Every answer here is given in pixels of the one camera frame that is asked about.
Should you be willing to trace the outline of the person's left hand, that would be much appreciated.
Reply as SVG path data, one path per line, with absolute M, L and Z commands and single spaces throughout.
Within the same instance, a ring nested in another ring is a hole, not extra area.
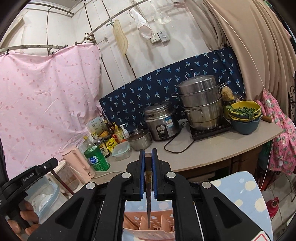
M 25 240 L 24 233 L 26 236 L 30 236 L 41 224 L 39 223 L 38 215 L 34 212 L 33 206 L 26 200 L 21 203 L 20 216 L 21 220 L 28 222 L 30 227 L 23 229 L 16 220 L 8 219 L 7 222 L 19 240 Z

